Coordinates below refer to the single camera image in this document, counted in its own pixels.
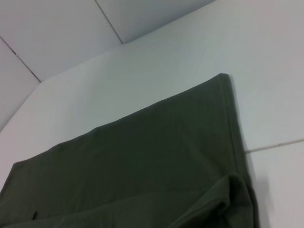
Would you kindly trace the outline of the dark green t-shirt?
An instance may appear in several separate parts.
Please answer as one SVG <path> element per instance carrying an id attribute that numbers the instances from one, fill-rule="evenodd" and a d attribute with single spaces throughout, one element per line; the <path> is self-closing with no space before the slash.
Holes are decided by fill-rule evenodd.
<path id="1" fill-rule="evenodd" d="M 259 228 L 230 76 L 12 169 L 0 228 Z"/>

